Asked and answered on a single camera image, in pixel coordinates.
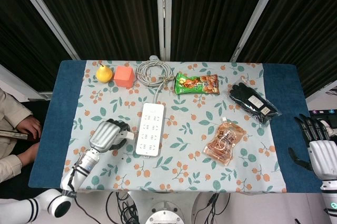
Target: robotic arm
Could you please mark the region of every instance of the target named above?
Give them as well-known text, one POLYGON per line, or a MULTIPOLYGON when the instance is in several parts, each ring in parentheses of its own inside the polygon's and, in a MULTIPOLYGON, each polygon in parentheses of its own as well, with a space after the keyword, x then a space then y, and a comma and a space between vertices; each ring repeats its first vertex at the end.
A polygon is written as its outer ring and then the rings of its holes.
POLYGON ((61 182, 63 191, 47 190, 33 199, 0 204, 0 224, 22 224, 34 221, 41 209, 57 218, 65 215, 76 198, 76 192, 99 161, 99 154, 121 148, 134 134, 124 122, 103 121, 91 136, 85 151, 61 182))
POLYGON ((288 148, 294 162, 307 170, 313 171, 323 181, 322 196, 326 212, 332 224, 337 224, 337 145, 330 141, 325 125, 316 119, 300 114, 296 122, 302 129, 302 134, 308 148, 310 162, 300 160, 292 148, 288 148))

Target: beige sleeve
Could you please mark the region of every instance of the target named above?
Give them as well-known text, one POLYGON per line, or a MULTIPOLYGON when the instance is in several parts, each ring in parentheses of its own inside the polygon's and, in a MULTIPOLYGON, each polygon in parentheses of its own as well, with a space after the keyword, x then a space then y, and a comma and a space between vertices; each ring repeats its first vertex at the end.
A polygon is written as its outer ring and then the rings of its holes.
POLYGON ((14 127, 23 121, 32 112, 20 104, 11 95, 0 89, 0 113, 14 127))
POLYGON ((21 173, 22 163, 16 155, 0 160, 0 183, 21 173))

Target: power strip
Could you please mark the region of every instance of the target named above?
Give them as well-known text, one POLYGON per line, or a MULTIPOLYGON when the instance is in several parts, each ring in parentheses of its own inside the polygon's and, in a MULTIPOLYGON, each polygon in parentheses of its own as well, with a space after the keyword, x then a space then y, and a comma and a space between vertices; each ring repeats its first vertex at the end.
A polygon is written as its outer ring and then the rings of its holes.
POLYGON ((162 104, 144 104, 136 147, 137 154, 148 157, 158 155, 163 118, 164 106, 162 104))

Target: person's hand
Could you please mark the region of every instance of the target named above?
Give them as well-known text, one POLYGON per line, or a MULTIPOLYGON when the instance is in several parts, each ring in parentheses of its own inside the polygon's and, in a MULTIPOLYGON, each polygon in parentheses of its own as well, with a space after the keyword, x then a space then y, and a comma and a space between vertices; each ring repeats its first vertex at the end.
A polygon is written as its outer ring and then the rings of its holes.
POLYGON ((35 161, 37 151, 38 151, 38 146, 39 146, 39 142, 33 144, 25 152, 17 155, 17 157, 20 159, 20 161, 22 163, 22 167, 35 161))
POLYGON ((28 116, 23 121, 21 121, 16 126, 16 129, 22 133, 32 133, 35 140, 37 137, 41 138, 41 124, 39 120, 33 116, 28 116))

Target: table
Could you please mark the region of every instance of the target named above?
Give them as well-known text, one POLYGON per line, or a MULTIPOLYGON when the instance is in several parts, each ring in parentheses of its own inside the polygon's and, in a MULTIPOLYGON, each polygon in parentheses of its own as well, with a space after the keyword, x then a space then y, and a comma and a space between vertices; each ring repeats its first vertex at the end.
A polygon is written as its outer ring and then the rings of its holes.
MULTIPOLYGON (((85 61, 64 61, 60 65, 29 181, 31 187, 60 186, 85 64, 85 61)), ((263 68, 265 95, 283 113, 272 121, 271 129, 287 192, 319 192, 321 182, 312 172, 295 165, 288 156, 288 147, 293 147, 300 158, 309 159, 301 132, 293 121, 299 113, 308 114, 296 68, 280 64, 263 64, 263 68)))

